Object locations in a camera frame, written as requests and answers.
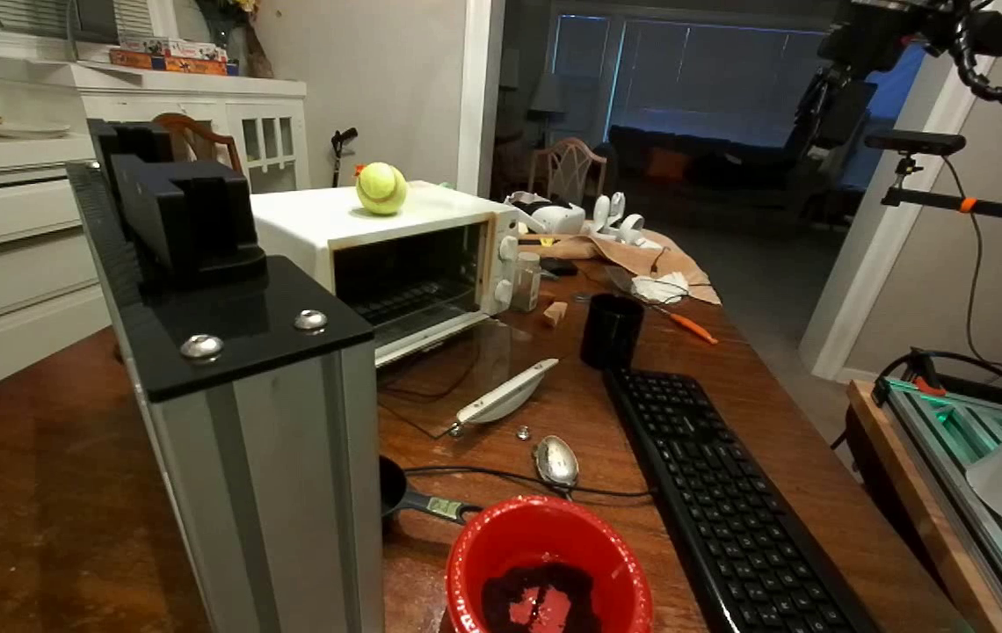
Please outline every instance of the bowl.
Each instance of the bowl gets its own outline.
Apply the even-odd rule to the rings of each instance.
[[[519,497],[477,512],[447,559],[447,619],[458,633],[485,633],[489,561],[563,559],[587,581],[602,633],[645,633],[650,586],[630,544],[595,512],[550,497]]]

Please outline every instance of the wooden table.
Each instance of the wooden table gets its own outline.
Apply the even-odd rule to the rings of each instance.
[[[604,269],[545,283],[570,300],[570,317],[509,321],[507,341],[481,344],[481,359],[458,354],[458,341],[402,361],[380,376],[384,455],[417,465],[477,465],[532,473],[535,435],[560,434],[584,458],[580,485],[643,489],[632,451],[604,397],[602,376],[575,359],[584,306],[604,288]],[[637,364],[677,370],[703,378],[722,416],[771,471],[795,512],[855,584],[882,630],[962,630],[962,615],[877,518],[848,466],[795,410],[754,353],[722,308],[691,306],[722,344],[675,332],[645,313]],[[465,439],[431,439],[425,410],[458,404],[468,370],[560,354],[560,370],[513,419]],[[412,473],[425,493],[498,504],[527,489],[489,473]],[[654,589],[658,630],[706,630],[682,575],[664,524],[650,504],[595,504],[639,557]],[[443,622],[443,561],[452,524],[402,512],[385,524],[385,630],[431,633]],[[29,371],[0,382],[0,630],[205,630],[205,613],[161,493],[153,458],[113,339],[88,339]]]
[[[915,439],[890,408],[875,404],[873,382],[850,382],[848,393],[850,451],[877,506],[915,538],[915,548],[929,559],[951,606],[962,608],[977,630],[1002,630],[1002,581]]]

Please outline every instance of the metal spoon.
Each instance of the metal spoon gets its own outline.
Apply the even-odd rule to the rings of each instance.
[[[535,471],[556,493],[573,493],[580,460],[575,451],[563,435],[542,435],[535,448]]]

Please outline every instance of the keyboard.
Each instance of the keyboard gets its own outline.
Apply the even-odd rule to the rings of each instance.
[[[875,630],[697,378],[604,370],[604,382],[712,630]]]

